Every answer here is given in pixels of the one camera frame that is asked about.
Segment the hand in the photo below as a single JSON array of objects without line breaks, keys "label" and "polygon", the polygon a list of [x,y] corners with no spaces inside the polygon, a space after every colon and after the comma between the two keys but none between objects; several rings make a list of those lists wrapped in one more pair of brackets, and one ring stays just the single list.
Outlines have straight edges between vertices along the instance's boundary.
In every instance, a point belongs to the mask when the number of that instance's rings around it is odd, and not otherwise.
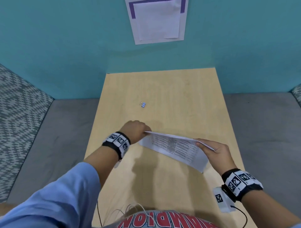
[{"label": "hand", "polygon": [[202,151],[204,151],[209,159],[210,164],[219,173],[219,175],[222,176],[226,171],[237,168],[227,145],[206,139],[196,140],[201,141],[215,149],[215,151],[212,151],[199,142],[195,143],[199,148],[202,149]]},{"label": "hand", "polygon": [[145,131],[151,131],[151,128],[145,123],[135,120],[126,122],[119,131],[130,139],[131,144],[134,144],[147,136]]}]

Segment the red lettering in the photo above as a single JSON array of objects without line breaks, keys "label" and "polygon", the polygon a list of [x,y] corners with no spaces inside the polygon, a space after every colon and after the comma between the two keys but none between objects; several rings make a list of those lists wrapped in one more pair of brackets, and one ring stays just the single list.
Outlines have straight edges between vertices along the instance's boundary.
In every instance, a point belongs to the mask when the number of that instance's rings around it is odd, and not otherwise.
[{"label": "red lettering", "polygon": [[186,217],[191,228],[193,228],[193,227],[194,228],[204,228],[196,217],[188,215],[188,214],[183,214],[183,213],[181,213],[181,214]]},{"label": "red lettering", "polygon": [[116,228],[129,228],[133,220],[133,217],[134,217],[133,215],[127,217],[125,220],[119,223],[119,225]]},{"label": "red lettering", "polygon": [[174,212],[168,212],[171,221],[173,223],[174,228],[190,228],[188,225],[186,219],[182,214],[174,213]]},{"label": "red lettering", "polygon": [[214,224],[207,222],[203,219],[198,218],[198,220],[204,225],[206,228],[217,228]]},{"label": "red lettering", "polygon": [[148,213],[148,227],[150,226],[155,227],[155,216],[153,211]]},{"label": "red lettering", "polygon": [[145,222],[146,222],[146,214],[145,213],[139,213],[134,218],[133,226],[134,227],[143,227]]},{"label": "red lettering", "polygon": [[171,227],[168,215],[166,212],[160,212],[156,215],[156,221],[160,227]]}]

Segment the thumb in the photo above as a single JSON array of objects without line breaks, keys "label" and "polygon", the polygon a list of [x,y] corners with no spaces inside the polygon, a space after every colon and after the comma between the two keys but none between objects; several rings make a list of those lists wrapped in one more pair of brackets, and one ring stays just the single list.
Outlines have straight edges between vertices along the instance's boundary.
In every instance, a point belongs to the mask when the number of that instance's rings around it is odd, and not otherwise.
[{"label": "thumb", "polygon": [[196,142],[195,145],[199,147],[202,151],[204,151],[207,157],[210,156],[211,153],[214,153],[212,150],[210,150],[208,147],[204,146],[200,142]]}]

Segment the wristband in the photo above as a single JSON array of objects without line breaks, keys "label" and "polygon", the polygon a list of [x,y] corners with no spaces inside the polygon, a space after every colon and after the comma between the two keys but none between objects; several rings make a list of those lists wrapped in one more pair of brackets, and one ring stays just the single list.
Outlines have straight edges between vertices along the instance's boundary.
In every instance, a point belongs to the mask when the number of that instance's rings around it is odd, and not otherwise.
[{"label": "wristband", "polygon": [[235,202],[252,190],[262,190],[263,185],[251,174],[240,169],[231,169],[222,175],[222,190]]},{"label": "wristband", "polygon": [[122,132],[117,131],[111,134],[103,143],[103,146],[107,146],[115,150],[118,154],[119,160],[124,157],[124,154],[128,151],[131,141]]}]

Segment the wooden table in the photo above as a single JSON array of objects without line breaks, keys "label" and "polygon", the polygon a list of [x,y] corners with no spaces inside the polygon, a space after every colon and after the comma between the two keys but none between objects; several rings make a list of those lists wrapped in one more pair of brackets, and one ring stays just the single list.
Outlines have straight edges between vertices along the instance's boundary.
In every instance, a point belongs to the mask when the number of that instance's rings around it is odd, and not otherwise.
[{"label": "wooden table", "polygon": [[[143,121],[156,132],[225,143],[244,169],[215,68],[107,74],[85,156],[128,120]],[[122,216],[115,209],[124,212],[129,204],[140,203],[147,209],[177,210],[220,227],[241,228],[243,214],[221,213],[217,206],[212,189],[222,183],[209,163],[202,174],[136,143],[101,190],[102,223]],[[236,206],[247,214],[240,202]],[[97,211],[92,226],[100,227]],[[247,227],[256,227],[249,215]]]}]

